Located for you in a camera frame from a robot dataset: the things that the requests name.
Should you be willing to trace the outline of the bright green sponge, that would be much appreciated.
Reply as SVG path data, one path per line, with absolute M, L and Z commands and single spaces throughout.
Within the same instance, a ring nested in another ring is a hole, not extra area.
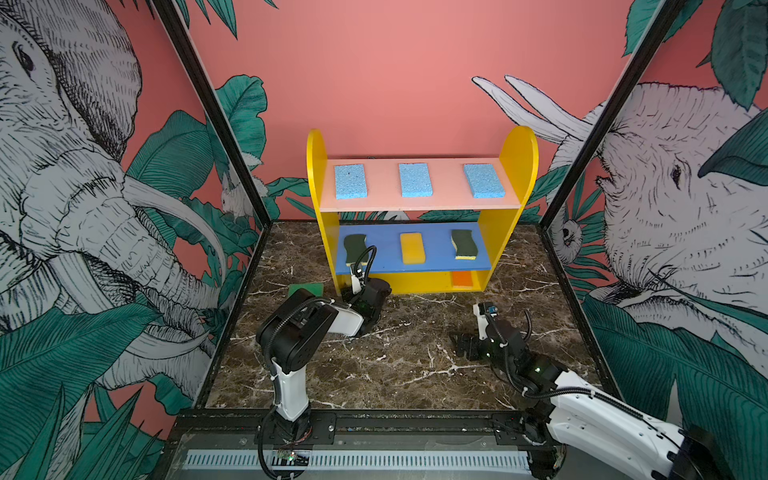
M 288 296 L 292 296 L 299 290 L 306 290 L 314 296 L 321 297 L 324 294 L 324 285 L 322 283 L 290 284 L 288 287 Z

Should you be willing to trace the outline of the dark green sponge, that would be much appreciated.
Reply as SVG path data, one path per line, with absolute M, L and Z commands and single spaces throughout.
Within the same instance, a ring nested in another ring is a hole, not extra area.
M 345 264 L 352 266 L 366 251 L 366 235 L 355 233 L 349 234 L 343 239 L 345 252 Z
M 471 229 L 453 229 L 451 242 L 456 260 L 475 260 L 477 258 L 479 249 L 473 239 Z

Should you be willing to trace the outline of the orange yellow sponge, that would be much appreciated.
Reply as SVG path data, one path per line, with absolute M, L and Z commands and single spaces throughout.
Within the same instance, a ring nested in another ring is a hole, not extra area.
M 471 289 L 474 287 L 473 273 L 471 271 L 453 271 L 451 283 L 452 287 L 456 289 Z

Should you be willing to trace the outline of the blue sponge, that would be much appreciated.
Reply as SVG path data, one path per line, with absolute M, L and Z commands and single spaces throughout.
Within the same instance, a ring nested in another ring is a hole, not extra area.
M 399 176 L 403 198 L 423 198 L 433 195 L 431 177 L 426 163 L 401 163 Z
M 464 164 L 463 170 L 475 199 L 503 198 L 506 195 L 492 164 Z
M 352 200 L 368 196 L 365 169 L 362 164 L 334 167 L 335 196 L 338 200 Z

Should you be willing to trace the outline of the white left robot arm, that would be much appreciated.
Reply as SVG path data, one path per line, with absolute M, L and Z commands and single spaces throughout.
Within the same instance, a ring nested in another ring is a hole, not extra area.
M 273 383 L 273 405 L 282 420 L 295 422 L 309 410 L 306 365 L 326 335 L 367 334 L 391 293 L 389 283 L 378 278 L 365 283 L 349 303 L 299 288 L 267 318 L 257 339 Z

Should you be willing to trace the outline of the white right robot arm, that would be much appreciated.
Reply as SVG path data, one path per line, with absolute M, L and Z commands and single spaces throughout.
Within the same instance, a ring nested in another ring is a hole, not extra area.
M 520 331 L 487 305 L 475 309 L 478 331 L 450 334 L 458 357 L 484 360 L 531 401 L 510 430 L 533 446 L 550 444 L 547 460 L 529 461 L 537 479 L 556 476 L 568 447 L 631 479 L 731 479 L 714 435 L 657 419 L 590 384 L 561 362 L 530 349 Z

